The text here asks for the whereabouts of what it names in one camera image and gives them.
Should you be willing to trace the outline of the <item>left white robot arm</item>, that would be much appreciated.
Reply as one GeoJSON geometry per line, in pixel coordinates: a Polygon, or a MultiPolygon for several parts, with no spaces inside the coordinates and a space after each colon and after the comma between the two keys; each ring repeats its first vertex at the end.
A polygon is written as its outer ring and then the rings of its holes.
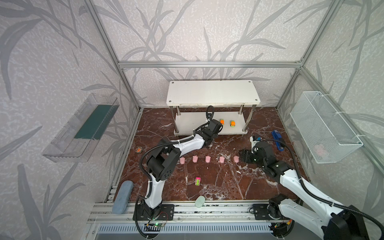
{"type": "Polygon", "coordinates": [[[145,196],[138,196],[135,203],[133,219],[137,221],[152,220],[161,214],[163,189],[166,180],[174,172],[180,157],[212,144],[223,129],[220,121],[214,119],[215,108],[206,109],[207,122],[193,130],[193,134],[181,140],[161,139],[157,146],[143,154],[139,168],[148,178],[145,196]]]}

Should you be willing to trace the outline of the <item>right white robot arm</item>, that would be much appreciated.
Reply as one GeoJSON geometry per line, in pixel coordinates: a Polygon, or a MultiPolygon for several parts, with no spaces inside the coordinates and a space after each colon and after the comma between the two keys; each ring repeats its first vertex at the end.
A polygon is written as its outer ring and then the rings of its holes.
{"type": "Polygon", "coordinates": [[[275,157],[271,140],[258,139],[252,149],[240,150],[240,161],[256,164],[263,172],[283,187],[289,189],[306,203],[305,208],[284,195],[269,200],[269,215],[273,219],[282,217],[293,220],[323,240],[368,240],[365,220],[384,230],[375,218],[354,206],[345,206],[314,187],[300,174],[295,155],[293,166],[275,157]]]}

